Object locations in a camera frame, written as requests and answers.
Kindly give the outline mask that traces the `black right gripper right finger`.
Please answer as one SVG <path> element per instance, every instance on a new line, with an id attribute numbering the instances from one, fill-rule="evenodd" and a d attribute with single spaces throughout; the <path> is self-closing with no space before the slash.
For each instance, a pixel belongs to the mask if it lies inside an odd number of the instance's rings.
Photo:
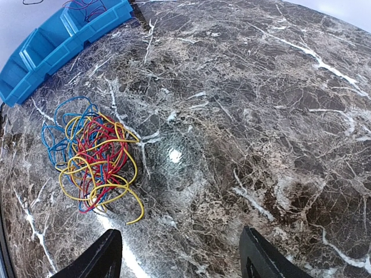
<path id="1" fill-rule="evenodd" d="M 244 226 L 239 240 L 242 277 L 307 277 L 257 230 Z"/>

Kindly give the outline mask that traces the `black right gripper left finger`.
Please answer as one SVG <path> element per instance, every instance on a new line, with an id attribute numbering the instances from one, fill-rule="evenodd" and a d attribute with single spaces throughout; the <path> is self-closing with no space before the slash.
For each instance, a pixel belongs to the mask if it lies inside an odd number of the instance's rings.
<path id="1" fill-rule="evenodd" d="M 117 229 L 109 229 L 74 262 L 53 276 L 65 278 L 120 277 L 122 248 L 121 232 Z"/>

